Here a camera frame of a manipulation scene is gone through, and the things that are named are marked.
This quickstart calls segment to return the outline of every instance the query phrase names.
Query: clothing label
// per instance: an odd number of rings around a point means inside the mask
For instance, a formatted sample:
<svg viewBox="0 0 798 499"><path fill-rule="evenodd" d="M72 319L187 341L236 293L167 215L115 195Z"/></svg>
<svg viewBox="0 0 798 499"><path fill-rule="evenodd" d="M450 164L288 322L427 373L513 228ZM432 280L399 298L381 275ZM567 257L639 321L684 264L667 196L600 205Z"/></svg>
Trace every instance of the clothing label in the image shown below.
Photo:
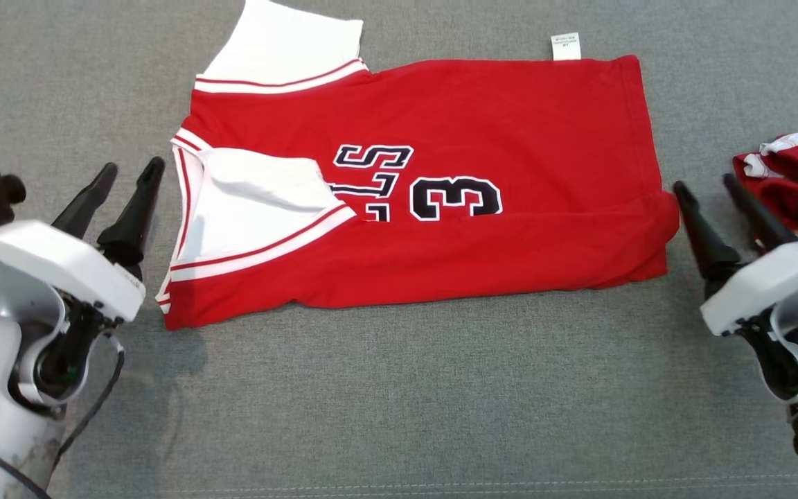
<svg viewBox="0 0 798 499"><path fill-rule="evenodd" d="M550 37L553 44L553 60L580 60L580 39L577 33Z"/></svg>

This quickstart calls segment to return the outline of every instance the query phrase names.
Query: red jersey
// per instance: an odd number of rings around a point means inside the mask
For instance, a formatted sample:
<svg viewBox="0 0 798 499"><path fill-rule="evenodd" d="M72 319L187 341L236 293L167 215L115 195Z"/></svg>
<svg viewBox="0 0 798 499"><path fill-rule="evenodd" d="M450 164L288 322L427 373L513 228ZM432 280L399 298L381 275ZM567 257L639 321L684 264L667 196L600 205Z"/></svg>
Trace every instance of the red jersey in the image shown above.
<svg viewBox="0 0 798 499"><path fill-rule="evenodd" d="M172 140L168 328L659 276L677 231L633 56L379 73L361 22L248 2Z"/></svg>

